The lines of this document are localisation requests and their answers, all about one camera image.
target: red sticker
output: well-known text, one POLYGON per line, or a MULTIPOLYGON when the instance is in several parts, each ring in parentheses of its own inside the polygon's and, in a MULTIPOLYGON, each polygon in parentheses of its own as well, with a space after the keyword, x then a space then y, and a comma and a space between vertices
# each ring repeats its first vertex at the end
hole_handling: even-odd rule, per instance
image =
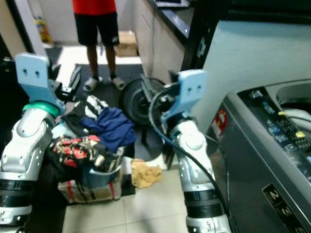
POLYGON ((227 113, 223 109, 219 110, 211 125, 217 137, 220 136, 220 134, 224 131, 225 127, 227 126, 227 123, 228 123, 227 113))

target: countertop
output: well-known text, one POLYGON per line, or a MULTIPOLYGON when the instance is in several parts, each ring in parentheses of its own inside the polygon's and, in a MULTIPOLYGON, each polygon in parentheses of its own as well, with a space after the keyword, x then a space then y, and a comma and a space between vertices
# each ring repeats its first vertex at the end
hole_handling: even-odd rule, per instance
POLYGON ((180 43, 185 46, 189 37, 194 7, 165 9, 158 8, 155 0, 147 0, 147 2, 169 27, 180 43))

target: cardboard box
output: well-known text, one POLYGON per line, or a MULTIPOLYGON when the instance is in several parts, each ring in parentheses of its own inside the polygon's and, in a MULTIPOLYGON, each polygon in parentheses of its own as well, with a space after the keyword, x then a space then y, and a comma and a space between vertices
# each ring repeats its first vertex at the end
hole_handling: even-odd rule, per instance
POLYGON ((58 190, 63 194, 69 204, 88 203, 104 200, 119 200, 122 194, 123 171, 119 170, 117 176, 108 185, 90 188, 82 181, 74 180, 58 183, 58 190))
POLYGON ((116 55, 118 57, 136 57, 137 42, 135 33, 132 31, 119 32, 120 44, 115 46, 116 55))

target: tile floor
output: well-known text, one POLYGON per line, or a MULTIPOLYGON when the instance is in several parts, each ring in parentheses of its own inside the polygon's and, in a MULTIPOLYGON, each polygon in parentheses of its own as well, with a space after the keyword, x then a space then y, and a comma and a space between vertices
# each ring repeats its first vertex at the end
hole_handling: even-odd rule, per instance
MULTIPOLYGON (((107 64, 99 56, 99 64, 107 64)), ((68 85, 75 64, 87 64, 86 49, 64 47, 58 81, 68 85)), ((141 64, 139 57, 116 58, 116 64, 141 64)), ((162 155, 149 163, 166 169, 162 155)), ((186 208, 178 170, 163 171, 163 180, 119 201, 68 206, 63 233, 187 233, 186 208)))

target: foot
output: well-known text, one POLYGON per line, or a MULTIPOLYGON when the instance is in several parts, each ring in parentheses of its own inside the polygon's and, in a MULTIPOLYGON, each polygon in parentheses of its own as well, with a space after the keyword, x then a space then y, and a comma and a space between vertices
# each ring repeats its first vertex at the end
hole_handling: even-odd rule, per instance
POLYGON ((116 86, 116 88, 119 89, 120 91, 124 89, 125 83, 119 77, 115 77, 113 79, 110 78, 110 80, 116 86))
POLYGON ((83 90, 90 92, 92 90, 94 90, 97 85, 99 84, 100 81, 102 81, 102 77, 99 77, 99 80, 96 80, 94 78, 89 78, 88 81, 86 82, 86 84, 84 84, 83 90))

